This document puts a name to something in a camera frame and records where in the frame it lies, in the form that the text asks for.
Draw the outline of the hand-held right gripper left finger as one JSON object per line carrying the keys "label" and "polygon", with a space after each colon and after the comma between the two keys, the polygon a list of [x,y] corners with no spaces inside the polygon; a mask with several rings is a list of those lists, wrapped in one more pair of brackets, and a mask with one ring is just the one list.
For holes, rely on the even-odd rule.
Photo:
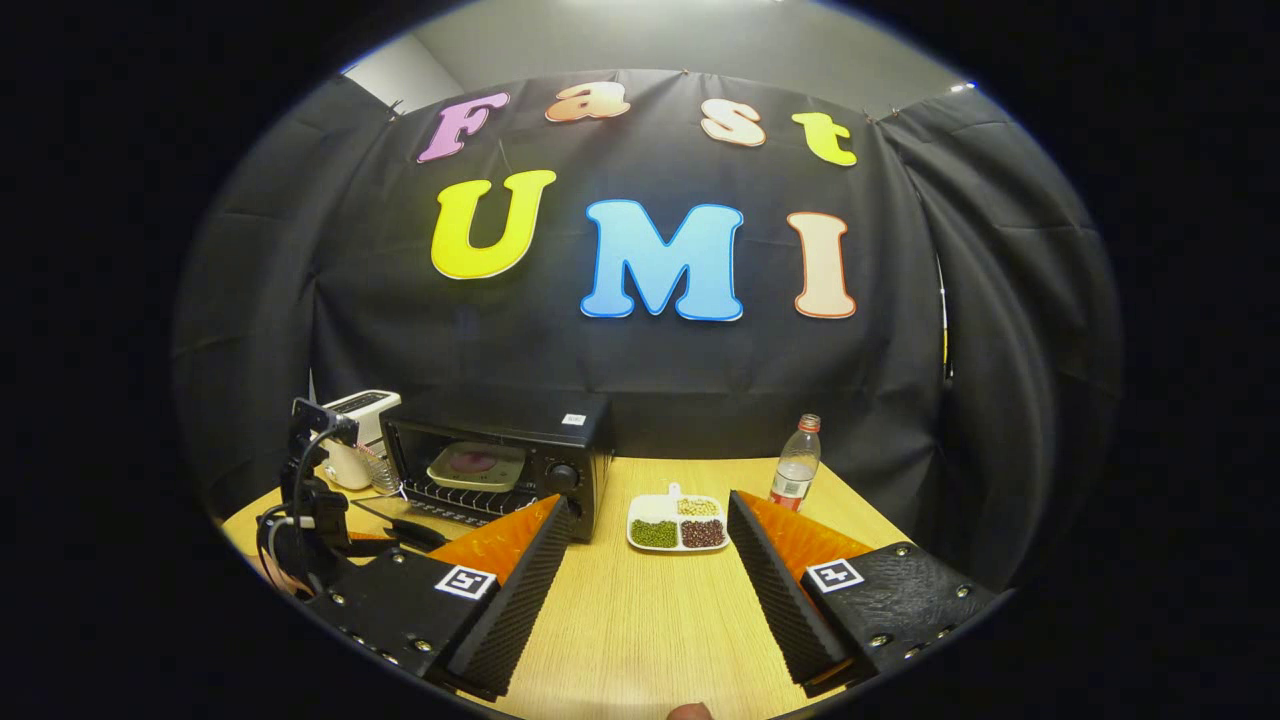
{"label": "hand-held right gripper left finger", "polygon": [[428,555],[387,550],[305,605],[384,664],[494,701],[509,689],[571,534],[572,503],[553,495]]}

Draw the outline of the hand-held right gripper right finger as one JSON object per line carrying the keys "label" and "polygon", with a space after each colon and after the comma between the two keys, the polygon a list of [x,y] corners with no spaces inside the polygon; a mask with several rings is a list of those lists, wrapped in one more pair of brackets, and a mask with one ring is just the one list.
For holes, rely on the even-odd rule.
{"label": "hand-held right gripper right finger", "polygon": [[915,665],[998,598],[909,541],[873,550],[739,491],[727,532],[808,697]]}

